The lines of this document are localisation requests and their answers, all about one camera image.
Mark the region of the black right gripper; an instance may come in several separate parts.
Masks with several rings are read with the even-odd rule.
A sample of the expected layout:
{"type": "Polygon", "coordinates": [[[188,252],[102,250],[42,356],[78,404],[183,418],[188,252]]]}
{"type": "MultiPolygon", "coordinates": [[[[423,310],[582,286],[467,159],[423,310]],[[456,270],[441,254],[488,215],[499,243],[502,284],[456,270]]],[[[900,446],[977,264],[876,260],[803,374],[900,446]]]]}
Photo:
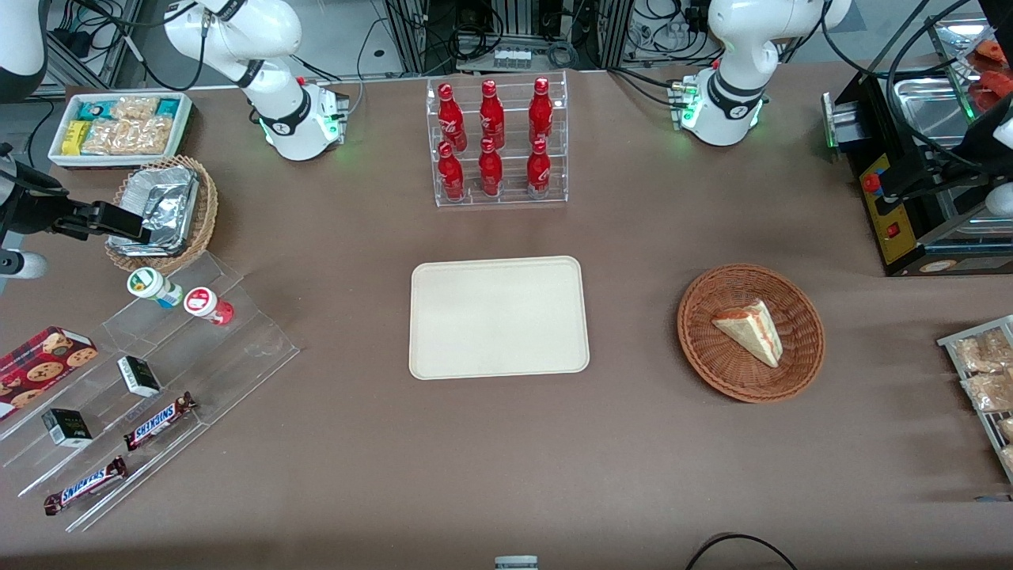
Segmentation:
{"type": "Polygon", "coordinates": [[[61,183],[32,167],[3,163],[1,177],[2,239],[9,232],[30,235],[46,231],[76,241],[87,241],[91,235],[112,235],[145,245],[150,242],[151,231],[142,224],[142,216],[115,203],[75,203],[61,183]],[[58,222],[74,212],[81,219],[79,224],[58,222]]]}

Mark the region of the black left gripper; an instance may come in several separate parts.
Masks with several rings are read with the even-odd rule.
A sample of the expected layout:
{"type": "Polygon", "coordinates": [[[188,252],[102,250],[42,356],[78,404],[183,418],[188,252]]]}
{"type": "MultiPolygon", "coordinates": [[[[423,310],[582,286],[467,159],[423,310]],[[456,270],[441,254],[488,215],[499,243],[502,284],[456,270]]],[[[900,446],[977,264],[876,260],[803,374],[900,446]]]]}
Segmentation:
{"type": "Polygon", "coordinates": [[[914,173],[882,173],[882,198],[901,202],[948,190],[951,185],[1009,183],[1012,174],[1011,112],[991,111],[969,126],[963,140],[952,148],[963,162],[942,153],[916,152],[914,173]]]}

